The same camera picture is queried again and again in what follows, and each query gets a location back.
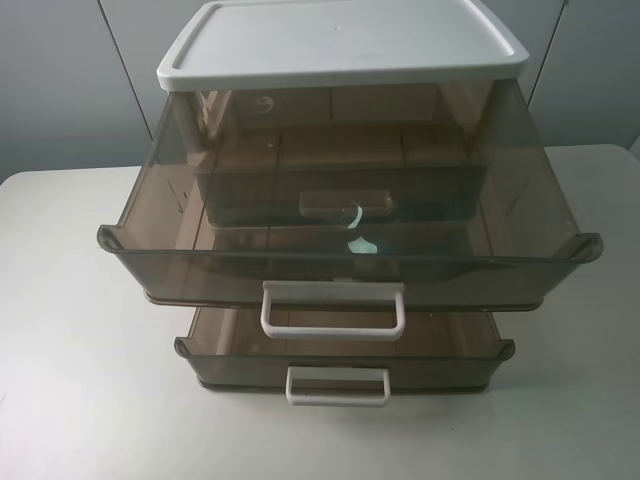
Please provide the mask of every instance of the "open drawer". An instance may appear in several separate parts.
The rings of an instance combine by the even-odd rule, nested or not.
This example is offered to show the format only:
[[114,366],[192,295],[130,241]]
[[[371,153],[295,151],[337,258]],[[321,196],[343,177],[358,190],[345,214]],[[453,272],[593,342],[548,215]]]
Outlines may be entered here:
[[172,93],[98,241],[156,303],[247,307],[265,280],[346,279],[532,309],[602,251],[513,80]]
[[[287,328],[390,329],[393,313],[275,310]],[[284,392],[294,404],[383,404],[390,392],[474,392],[514,353],[489,313],[409,313],[395,340],[272,339],[260,311],[199,308],[177,338],[208,388]]]

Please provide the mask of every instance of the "white table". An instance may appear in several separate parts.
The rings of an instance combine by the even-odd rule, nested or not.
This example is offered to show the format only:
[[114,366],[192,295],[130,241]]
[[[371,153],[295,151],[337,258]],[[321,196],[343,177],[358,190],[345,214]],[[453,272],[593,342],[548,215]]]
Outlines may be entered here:
[[0,187],[0,478],[640,478],[640,163],[548,150],[605,253],[531,313],[496,315],[515,357],[480,395],[291,407],[201,388],[173,351],[191,308],[148,303],[98,247],[136,168]]

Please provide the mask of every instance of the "white drawer handle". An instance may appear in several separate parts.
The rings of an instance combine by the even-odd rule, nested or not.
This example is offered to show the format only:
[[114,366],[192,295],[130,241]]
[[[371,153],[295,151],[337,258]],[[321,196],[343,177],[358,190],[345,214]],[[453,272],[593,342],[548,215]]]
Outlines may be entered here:
[[[397,340],[406,325],[404,285],[402,283],[358,282],[295,282],[265,281],[263,283],[260,323],[271,338],[291,340]],[[396,305],[396,326],[393,328],[328,328],[287,327],[269,323],[271,301],[290,303],[328,303],[335,300],[380,301]]]
[[[384,393],[378,397],[356,395],[294,395],[294,380],[381,381]],[[289,367],[287,370],[287,401],[291,405],[327,407],[384,407],[389,401],[389,370],[381,368]]]

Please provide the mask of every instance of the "white lid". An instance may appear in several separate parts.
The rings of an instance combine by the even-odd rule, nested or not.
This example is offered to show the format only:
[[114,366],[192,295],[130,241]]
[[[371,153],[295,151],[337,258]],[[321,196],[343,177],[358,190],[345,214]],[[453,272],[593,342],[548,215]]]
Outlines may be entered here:
[[204,5],[158,67],[167,91],[518,76],[529,54],[478,0]]

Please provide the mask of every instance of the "plastic storage box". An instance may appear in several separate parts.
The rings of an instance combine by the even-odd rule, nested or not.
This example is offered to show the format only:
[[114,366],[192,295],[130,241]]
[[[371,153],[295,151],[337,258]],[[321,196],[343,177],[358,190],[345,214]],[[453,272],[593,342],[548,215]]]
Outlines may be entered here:
[[527,57],[476,0],[207,4],[98,241],[151,301],[202,307],[175,346],[205,386],[482,389],[514,351],[486,312],[535,308],[602,251],[515,81]]

